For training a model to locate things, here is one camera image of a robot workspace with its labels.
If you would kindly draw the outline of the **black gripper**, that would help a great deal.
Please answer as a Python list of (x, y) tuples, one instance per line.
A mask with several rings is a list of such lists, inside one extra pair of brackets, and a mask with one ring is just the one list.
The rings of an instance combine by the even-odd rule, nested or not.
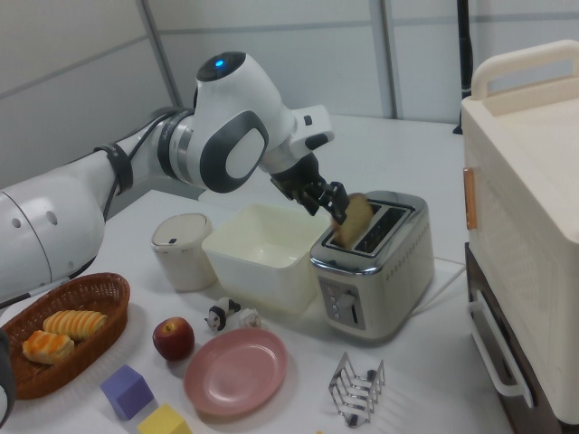
[(287, 199), (300, 203), (310, 215), (324, 209), (337, 224), (346, 220), (349, 205), (346, 189), (340, 182), (326, 184), (314, 155), (306, 155), (293, 167), (271, 175), (271, 182)]

